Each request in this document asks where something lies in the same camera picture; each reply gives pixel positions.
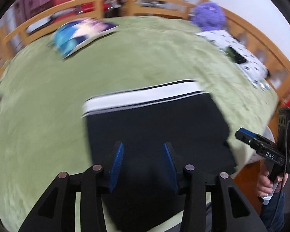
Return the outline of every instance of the green bedsheet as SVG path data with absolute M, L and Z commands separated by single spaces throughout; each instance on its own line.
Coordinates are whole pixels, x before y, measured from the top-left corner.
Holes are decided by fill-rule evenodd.
M 0 84 L 0 216 L 11 232 L 59 172 L 75 174 L 91 165 L 82 120 L 82 105 L 91 96 L 196 79 L 212 93 L 230 126 L 238 169 L 252 149 L 234 138 L 235 131 L 244 126 L 262 133 L 274 112 L 274 90 L 254 88 L 222 52 L 194 35 L 200 30 L 190 22 L 159 17 L 110 21 L 120 25 L 118 32 L 66 60 L 48 47 L 48 35 L 10 62 Z M 108 231 L 115 231 L 105 216 Z M 181 214 L 153 230 L 164 231 L 180 219 Z

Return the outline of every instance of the purple ball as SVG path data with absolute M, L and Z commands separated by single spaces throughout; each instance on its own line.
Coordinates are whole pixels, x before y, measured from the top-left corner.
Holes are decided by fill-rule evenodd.
M 222 29 L 226 18 L 219 5 L 214 2 L 205 2 L 194 8 L 194 16 L 191 22 L 204 32 L 215 31 Z

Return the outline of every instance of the wooden headboard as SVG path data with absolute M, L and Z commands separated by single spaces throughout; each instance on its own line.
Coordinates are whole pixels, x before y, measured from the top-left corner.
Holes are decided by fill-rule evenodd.
M 18 36 L 22 41 L 22 45 L 26 46 L 31 42 L 35 41 L 36 39 L 55 31 L 60 26 L 73 19 L 82 17 L 103 18 L 103 1 L 105 0 L 72 0 L 54 6 L 48 10 L 37 14 L 36 16 L 30 18 L 29 20 L 18 26 L 8 35 L 6 34 L 4 27 L 0 28 L 0 79 L 5 68 L 3 64 L 5 63 L 5 61 L 13 58 L 14 56 L 14 53 L 10 47 L 10 41 L 14 37 Z M 138 3 L 136 3 L 136 0 L 124 1 L 124 9 L 127 16 L 153 14 L 168 18 L 188 19 L 191 9 L 196 6 L 195 4 L 185 2 L 183 0 L 156 0 L 166 3 L 174 3 L 179 7 L 179 9 L 164 9 L 141 7 Z M 52 23 L 49 26 L 31 35 L 27 34 L 26 29 L 34 22 L 37 22 L 46 16 L 50 16 L 55 12 L 75 7 L 84 3 L 93 3 L 95 10 L 87 13 L 78 14 L 73 17 L 69 17 L 61 21 Z M 284 95 L 290 90 L 290 61 L 284 56 L 280 49 L 260 30 L 258 30 L 252 24 L 248 23 L 243 18 L 232 13 L 231 11 L 227 9 L 224 9 L 224 11 L 228 18 L 229 32 L 231 33 L 231 35 L 233 35 L 234 37 L 238 37 L 240 34 L 244 34 L 248 38 L 248 43 L 246 47 L 252 53 L 256 53 L 258 50 L 264 51 L 267 56 L 266 62 L 264 64 L 269 69 L 270 73 L 282 70 L 286 70 L 288 72 L 288 75 L 283 80 L 282 84 L 276 89 L 279 99 L 282 100 L 284 98 Z
M 209 1 L 210 0 L 200 0 L 199 4 Z M 280 100 L 285 98 L 290 91 L 289 59 L 281 52 L 276 44 L 251 23 L 225 8 L 223 8 L 223 10 L 227 17 L 228 32 L 235 38 L 238 38 L 240 35 L 245 35 L 248 40 L 246 48 L 250 52 L 256 54 L 258 51 L 263 51 L 266 55 L 264 65 L 268 68 L 270 74 L 276 71 L 283 71 L 284 69 L 288 72 L 281 85 L 275 89 Z

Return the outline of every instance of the human hand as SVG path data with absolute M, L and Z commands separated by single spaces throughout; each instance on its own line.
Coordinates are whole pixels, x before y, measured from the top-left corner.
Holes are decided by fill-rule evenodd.
M 268 178 L 268 169 L 264 162 L 262 161 L 260 164 L 260 172 L 258 174 L 258 181 L 257 181 L 257 187 L 256 187 L 256 193 L 259 197 L 265 197 L 268 196 L 268 194 L 272 193 L 272 187 L 273 182 L 271 182 Z M 286 181 L 288 179 L 288 174 L 286 173 L 283 186 L 285 185 Z M 282 182 L 282 174 L 277 176 L 277 181 L 279 184 L 277 185 L 275 189 L 275 193 L 279 192 L 281 189 L 281 182 Z

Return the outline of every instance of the blue sleeve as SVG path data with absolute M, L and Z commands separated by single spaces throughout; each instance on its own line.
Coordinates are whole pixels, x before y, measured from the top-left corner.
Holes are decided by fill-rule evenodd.
M 279 193 L 273 194 L 267 206 L 262 205 L 260 218 L 267 228 L 268 232 L 279 232 L 285 225 L 284 209 L 285 209 L 285 193 L 281 193 L 281 198 L 277 207 L 277 212 L 273 224 L 271 221 L 275 213 L 276 204 L 278 201 Z

